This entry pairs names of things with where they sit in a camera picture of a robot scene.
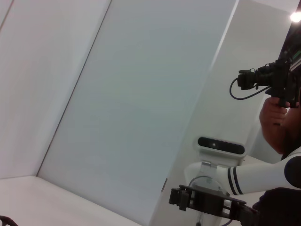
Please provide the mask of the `bystander hand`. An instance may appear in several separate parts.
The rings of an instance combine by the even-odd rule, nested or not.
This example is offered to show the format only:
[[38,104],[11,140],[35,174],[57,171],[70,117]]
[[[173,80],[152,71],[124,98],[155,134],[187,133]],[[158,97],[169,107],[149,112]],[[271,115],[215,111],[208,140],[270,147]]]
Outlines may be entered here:
[[285,119],[287,109],[279,106],[278,97],[269,97],[265,100],[260,112],[260,122],[263,125],[281,125]]

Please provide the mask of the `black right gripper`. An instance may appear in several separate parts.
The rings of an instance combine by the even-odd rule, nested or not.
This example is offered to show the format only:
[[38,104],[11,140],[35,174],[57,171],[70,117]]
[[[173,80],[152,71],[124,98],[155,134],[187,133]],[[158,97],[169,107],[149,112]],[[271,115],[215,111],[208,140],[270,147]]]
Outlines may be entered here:
[[227,192],[212,190],[201,186],[172,188],[169,204],[177,205],[179,210],[191,209],[217,217],[239,221],[241,225],[258,225],[259,212],[246,206],[245,201],[230,200]]

